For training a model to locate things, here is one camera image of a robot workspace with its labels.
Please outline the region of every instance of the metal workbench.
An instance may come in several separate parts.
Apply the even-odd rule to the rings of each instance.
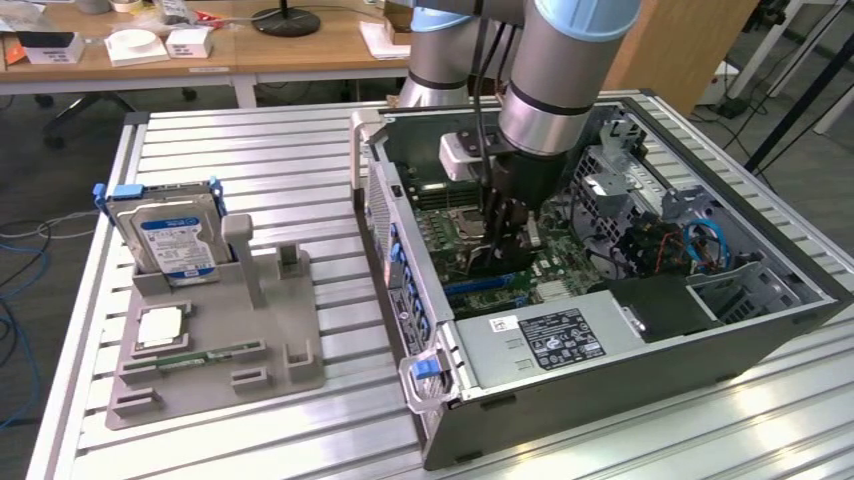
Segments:
[[[642,107],[847,288],[851,258],[655,98]],[[810,478],[854,475],[854,309],[737,379],[448,470],[420,468],[348,187],[348,117],[379,103],[162,113],[127,125],[110,184],[223,180],[254,247],[296,240],[328,382],[315,391],[111,431],[104,426],[132,258],[102,218],[29,478]],[[691,175],[653,139],[677,188]]]

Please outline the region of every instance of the circuit board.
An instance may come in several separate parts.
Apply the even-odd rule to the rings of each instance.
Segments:
[[[470,280],[466,252],[481,245],[483,226],[475,207],[415,214],[455,318],[463,319],[587,293],[602,274],[554,206],[543,205],[539,228],[545,248],[531,267],[493,279]]]

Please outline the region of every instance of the table leg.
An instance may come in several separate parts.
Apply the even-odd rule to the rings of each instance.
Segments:
[[[765,58],[769,56],[769,52],[771,51],[771,48],[774,48],[774,45],[777,44],[783,31],[786,31],[786,27],[789,27],[789,23],[791,23],[791,19],[798,14],[798,10],[801,10],[802,6],[803,0],[793,0],[789,7],[786,7],[786,21],[782,25],[774,25],[771,27],[771,31],[765,36],[765,40],[762,40],[762,44],[759,45],[759,48],[757,48],[757,52],[753,54],[753,57],[750,57],[747,65],[745,65],[745,68],[742,68],[742,71],[738,74],[738,78],[727,92],[727,97],[738,98],[742,94],[742,90],[745,90],[747,82],[750,82],[750,79],[757,73],[759,65],[762,65]]]
[[[783,87],[794,76],[795,71],[798,70],[798,68],[801,68],[803,61],[815,49],[815,46],[825,36],[825,33],[827,33],[827,25],[835,20],[839,10],[842,10],[846,5],[847,0],[838,0],[837,5],[830,9],[827,15],[825,15],[825,18],[822,18],[822,20],[818,22],[818,25],[815,25],[815,28],[813,28],[813,30],[807,34],[803,45],[801,45],[801,48],[798,48],[798,51],[789,60],[789,63],[786,63],[786,68],[783,68],[783,71],[779,73],[779,75],[777,75],[774,82],[771,82],[773,88],[769,91],[769,96],[771,98],[775,98],[779,95],[779,92],[783,90]]]
[[[842,112],[845,112],[845,110],[851,106],[851,103],[854,103],[854,86],[849,88],[849,92],[845,94],[842,99],[839,99],[837,104],[833,106],[833,108],[827,111],[822,119],[815,124],[815,128],[813,128],[813,131],[815,133],[818,133],[819,135],[823,135],[825,133],[827,133],[827,130],[830,130],[830,127],[833,126],[834,122],[842,116]]]
[[[231,77],[239,108],[258,108],[258,100],[255,99],[256,83],[255,75],[235,75]]]

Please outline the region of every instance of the black stand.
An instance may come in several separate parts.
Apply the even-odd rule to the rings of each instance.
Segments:
[[[262,10],[252,18],[259,32],[276,37],[302,37],[320,29],[320,18],[306,10],[288,8],[288,1],[279,0],[280,8]]]
[[[806,89],[806,92],[803,92],[803,95],[795,102],[783,119],[779,121],[779,124],[774,128],[774,131],[769,135],[769,138],[765,139],[765,142],[762,142],[762,145],[759,145],[757,152],[750,157],[750,160],[747,160],[745,169],[749,172],[753,172],[759,167],[762,160],[765,160],[765,157],[767,157],[769,153],[771,153],[771,150],[794,126],[795,121],[798,120],[798,118],[801,118],[801,115],[803,115],[803,112],[818,98],[822,90],[825,90],[825,87],[827,87],[827,84],[830,84],[830,81],[837,76],[837,73],[839,73],[839,70],[842,70],[845,64],[851,59],[851,55],[854,55],[854,33],[851,33],[851,36],[845,42],[845,45],[842,45],[839,53],[837,53],[837,55],[833,57],[833,60],[830,60],[830,63],[825,67],[825,70],[822,70],[822,73],[818,74],[815,81]]]

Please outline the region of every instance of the office chair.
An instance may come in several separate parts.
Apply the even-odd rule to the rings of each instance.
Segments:
[[[182,95],[184,100],[192,102],[198,98],[198,93],[192,88],[182,88]],[[54,105],[54,97],[50,95],[36,95],[36,103],[39,106],[47,108]],[[56,133],[59,128],[66,125],[87,108],[90,108],[99,100],[107,100],[119,106],[126,113],[135,112],[136,109],[131,104],[119,96],[116,92],[90,92],[80,97],[70,106],[60,112],[56,117],[47,123],[42,129],[44,145],[50,148],[59,150],[66,147],[66,139]]]

